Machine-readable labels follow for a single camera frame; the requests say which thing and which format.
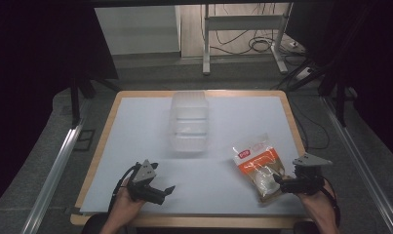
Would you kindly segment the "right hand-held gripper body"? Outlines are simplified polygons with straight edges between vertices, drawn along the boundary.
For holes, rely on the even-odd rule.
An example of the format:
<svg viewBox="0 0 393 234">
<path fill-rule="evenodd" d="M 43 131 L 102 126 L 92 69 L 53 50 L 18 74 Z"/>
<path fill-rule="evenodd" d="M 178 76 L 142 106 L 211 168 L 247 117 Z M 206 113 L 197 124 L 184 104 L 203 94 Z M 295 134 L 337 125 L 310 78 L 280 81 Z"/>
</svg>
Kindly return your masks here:
<svg viewBox="0 0 393 234">
<path fill-rule="evenodd" d="M 294 187 L 293 193 L 313 195 L 325 184 L 321 167 L 330 166 L 332 163 L 330 160 L 305 153 L 293 160 L 295 178 L 283 178 L 281 184 L 291 184 Z"/>
</svg>

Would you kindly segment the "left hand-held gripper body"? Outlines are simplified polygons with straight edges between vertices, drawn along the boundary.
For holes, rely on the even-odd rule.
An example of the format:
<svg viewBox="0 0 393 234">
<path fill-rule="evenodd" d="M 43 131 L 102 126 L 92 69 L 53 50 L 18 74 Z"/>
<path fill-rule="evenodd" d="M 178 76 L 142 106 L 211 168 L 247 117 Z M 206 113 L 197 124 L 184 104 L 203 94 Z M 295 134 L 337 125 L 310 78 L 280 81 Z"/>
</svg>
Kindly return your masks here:
<svg viewBox="0 0 393 234">
<path fill-rule="evenodd" d="M 136 163 L 133 173 L 127 183 L 127 189 L 131 198 L 157 205 L 162 205 L 167 196 L 165 190 L 159 190 L 150 186 L 150 182 L 156 177 L 157 163 L 145 160 L 142 164 Z"/>
</svg>

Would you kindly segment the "orange and clear snack packet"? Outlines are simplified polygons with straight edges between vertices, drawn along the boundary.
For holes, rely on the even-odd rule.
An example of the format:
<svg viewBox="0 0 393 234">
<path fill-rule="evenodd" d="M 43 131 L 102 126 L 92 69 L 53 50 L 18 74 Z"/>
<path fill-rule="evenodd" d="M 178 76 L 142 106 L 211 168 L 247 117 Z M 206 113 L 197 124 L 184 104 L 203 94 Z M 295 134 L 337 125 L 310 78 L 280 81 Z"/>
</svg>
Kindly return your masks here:
<svg viewBox="0 0 393 234">
<path fill-rule="evenodd" d="M 283 178 L 285 167 L 268 134 L 249 136 L 232 146 L 233 161 L 243 176 L 248 178 L 262 204 L 282 194 L 274 176 Z"/>
</svg>

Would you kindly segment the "person's right hand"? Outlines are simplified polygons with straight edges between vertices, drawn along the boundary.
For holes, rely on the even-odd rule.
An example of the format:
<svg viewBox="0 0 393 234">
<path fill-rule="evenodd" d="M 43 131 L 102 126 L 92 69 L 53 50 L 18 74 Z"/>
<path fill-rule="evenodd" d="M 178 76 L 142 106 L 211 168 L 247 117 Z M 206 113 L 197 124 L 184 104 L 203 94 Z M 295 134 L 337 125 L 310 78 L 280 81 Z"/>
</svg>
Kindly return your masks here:
<svg viewBox="0 0 393 234">
<path fill-rule="evenodd" d="M 302 206 L 315 222 L 335 222 L 335 211 L 328 195 L 318 191 L 313 195 L 298 193 Z"/>
</svg>

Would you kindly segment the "person's left hand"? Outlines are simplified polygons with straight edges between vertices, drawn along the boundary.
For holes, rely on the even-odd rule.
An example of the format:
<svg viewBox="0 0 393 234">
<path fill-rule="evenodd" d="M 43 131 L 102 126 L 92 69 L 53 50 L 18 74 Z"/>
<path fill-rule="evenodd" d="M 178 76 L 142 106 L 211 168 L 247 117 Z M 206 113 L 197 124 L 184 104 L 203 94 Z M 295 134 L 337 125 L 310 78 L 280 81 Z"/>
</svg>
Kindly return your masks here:
<svg viewBox="0 0 393 234">
<path fill-rule="evenodd" d="M 130 223 L 145 204 L 143 200 L 134 200 L 131 198 L 129 190 L 127 189 L 128 181 L 128 179 L 125 179 L 122 182 L 109 215 L 109 219 L 116 226 Z"/>
</svg>

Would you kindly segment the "clear plastic container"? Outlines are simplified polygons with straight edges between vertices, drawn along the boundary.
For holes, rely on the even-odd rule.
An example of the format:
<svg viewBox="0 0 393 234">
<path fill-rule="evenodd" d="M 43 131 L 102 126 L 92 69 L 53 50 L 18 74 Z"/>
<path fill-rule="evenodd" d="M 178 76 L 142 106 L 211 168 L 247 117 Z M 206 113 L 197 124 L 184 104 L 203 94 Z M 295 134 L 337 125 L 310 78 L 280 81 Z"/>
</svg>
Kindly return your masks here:
<svg viewBox="0 0 393 234">
<path fill-rule="evenodd" d="M 201 152 L 207 145 L 209 103 L 203 91 L 176 92 L 170 110 L 170 141 L 178 152 Z"/>
</svg>

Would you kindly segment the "black stand leg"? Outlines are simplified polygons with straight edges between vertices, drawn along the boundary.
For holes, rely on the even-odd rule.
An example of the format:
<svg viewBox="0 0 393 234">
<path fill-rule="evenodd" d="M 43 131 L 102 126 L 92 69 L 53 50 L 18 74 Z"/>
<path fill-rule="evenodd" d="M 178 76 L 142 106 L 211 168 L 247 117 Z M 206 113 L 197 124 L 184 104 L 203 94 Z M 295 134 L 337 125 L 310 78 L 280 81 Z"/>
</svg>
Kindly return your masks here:
<svg viewBox="0 0 393 234">
<path fill-rule="evenodd" d="M 322 97 L 327 97 L 332 91 L 336 92 L 334 98 L 335 103 L 335 117 L 342 127 L 346 126 L 344 120 L 344 104 L 345 104 L 345 83 L 344 77 L 340 70 L 338 61 L 331 61 L 325 66 L 326 72 L 323 81 L 321 82 L 318 93 Z"/>
<path fill-rule="evenodd" d="M 93 98 L 96 91 L 88 78 L 73 77 L 70 79 L 72 129 L 75 129 L 81 120 L 79 94 L 84 98 Z"/>
</svg>

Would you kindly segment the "aluminium floor rail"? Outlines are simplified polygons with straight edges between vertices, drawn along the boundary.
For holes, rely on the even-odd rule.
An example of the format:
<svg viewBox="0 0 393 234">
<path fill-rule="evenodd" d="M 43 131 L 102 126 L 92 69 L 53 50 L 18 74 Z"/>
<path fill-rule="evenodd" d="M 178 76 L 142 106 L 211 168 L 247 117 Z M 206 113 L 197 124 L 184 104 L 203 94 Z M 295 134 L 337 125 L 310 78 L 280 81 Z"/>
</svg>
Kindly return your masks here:
<svg viewBox="0 0 393 234">
<path fill-rule="evenodd" d="M 60 178 L 74 149 L 77 138 L 79 137 L 86 122 L 91 104 L 92 102 L 89 99 L 86 99 L 82 102 L 82 105 L 79 108 L 81 115 L 80 120 L 67 132 L 56 160 L 52 165 L 48 176 L 46 177 L 46 180 L 23 225 L 22 230 L 20 231 L 20 234 L 37 234 L 46 211 L 50 206 L 52 198 L 57 190 Z"/>
<path fill-rule="evenodd" d="M 339 120 L 336 118 L 334 113 L 334 105 L 327 97 L 321 97 L 320 101 L 326 108 L 326 112 L 328 113 L 336 132 L 341 139 L 347 154 L 349 155 L 351 161 L 353 162 L 358 174 L 362 178 L 366 188 L 368 189 L 371 197 L 373 198 L 373 202 L 380 215 L 382 216 L 385 224 L 387 225 L 391 234 L 393 234 L 393 206 L 390 203 L 389 199 L 385 195 L 385 193 L 380 188 L 377 180 L 375 179 L 372 171 L 369 169 L 369 166 L 363 155 L 361 154 L 359 148 L 357 147 L 355 141 L 349 134 L 346 127 L 343 127 Z"/>
</svg>

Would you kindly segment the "white wall panel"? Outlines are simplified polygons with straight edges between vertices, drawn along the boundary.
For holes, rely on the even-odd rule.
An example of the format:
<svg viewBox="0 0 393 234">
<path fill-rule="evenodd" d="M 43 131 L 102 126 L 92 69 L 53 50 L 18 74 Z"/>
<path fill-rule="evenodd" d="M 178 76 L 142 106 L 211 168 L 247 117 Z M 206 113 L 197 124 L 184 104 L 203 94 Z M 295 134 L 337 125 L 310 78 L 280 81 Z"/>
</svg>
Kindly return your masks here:
<svg viewBox="0 0 393 234">
<path fill-rule="evenodd" d="M 112 55 L 180 51 L 180 16 L 176 6 L 95 8 Z"/>
</svg>

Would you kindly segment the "white metal stand frame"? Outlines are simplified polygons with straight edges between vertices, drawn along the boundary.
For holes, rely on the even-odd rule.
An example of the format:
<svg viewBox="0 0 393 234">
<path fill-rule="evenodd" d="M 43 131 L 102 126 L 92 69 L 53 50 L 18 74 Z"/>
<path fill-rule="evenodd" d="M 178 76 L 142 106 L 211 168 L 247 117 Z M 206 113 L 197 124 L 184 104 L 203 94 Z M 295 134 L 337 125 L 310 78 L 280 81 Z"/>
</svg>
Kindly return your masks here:
<svg viewBox="0 0 393 234">
<path fill-rule="evenodd" d="M 293 3 L 287 4 L 281 15 L 261 15 L 261 16 L 209 16 L 209 6 L 205 6 L 204 16 L 204 54 L 203 54 L 203 74 L 211 73 L 210 55 L 210 32 L 223 30 L 276 30 L 276 38 L 270 45 L 271 53 L 281 74 L 287 74 L 288 68 L 283 61 L 279 48 L 290 16 Z"/>
</svg>

